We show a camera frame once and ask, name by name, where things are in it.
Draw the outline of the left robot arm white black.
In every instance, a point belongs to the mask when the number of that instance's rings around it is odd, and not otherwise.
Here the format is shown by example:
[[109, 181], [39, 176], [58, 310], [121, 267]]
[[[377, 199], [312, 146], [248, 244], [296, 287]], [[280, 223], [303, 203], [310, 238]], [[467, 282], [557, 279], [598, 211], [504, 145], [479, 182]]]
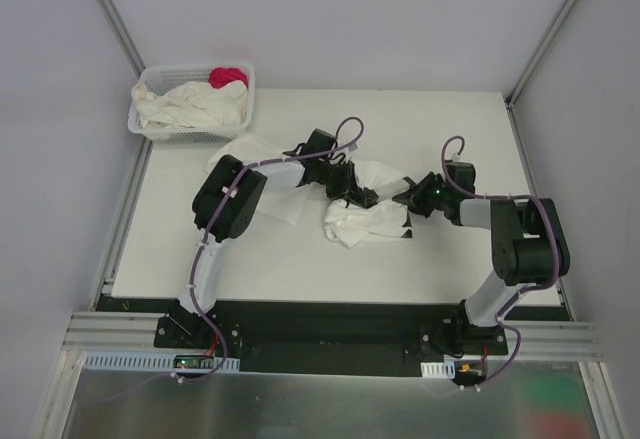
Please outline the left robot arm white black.
[[332, 200], [364, 208], [378, 202], [376, 192], [358, 184], [355, 165], [346, 158], [355, 145], [355, 140], [341, 145], [336, 135], [316, 129], [277, 159], [243, 162], [230, 154], [222, 156], [192, 202], [202, 236], [185, 288], [167, 312], [170, 325], [188, 347], [202, 347], [210, 339], [212, 326], [204, 317], [216, 302], [223, 258], [231, 242], [248, 229], [266, 189], [319, 184]]

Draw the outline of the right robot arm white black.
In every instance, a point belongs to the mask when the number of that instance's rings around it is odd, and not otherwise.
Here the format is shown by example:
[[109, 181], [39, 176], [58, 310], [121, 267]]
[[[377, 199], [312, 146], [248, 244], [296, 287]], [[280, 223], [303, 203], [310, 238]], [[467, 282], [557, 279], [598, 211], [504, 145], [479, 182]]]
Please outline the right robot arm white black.
[[568, 272], [569, 251], [551, 199], [488, 198], [475, 194], [475, 167], [446, 160], [393, 197], [425, 218], [439, 211], [452, 224], [490, 232], [492, 272], [461, 301], [441, 338], [461, 353], [473, 353], [495, 334], [504, 318], [530, 292], [555, 284]]

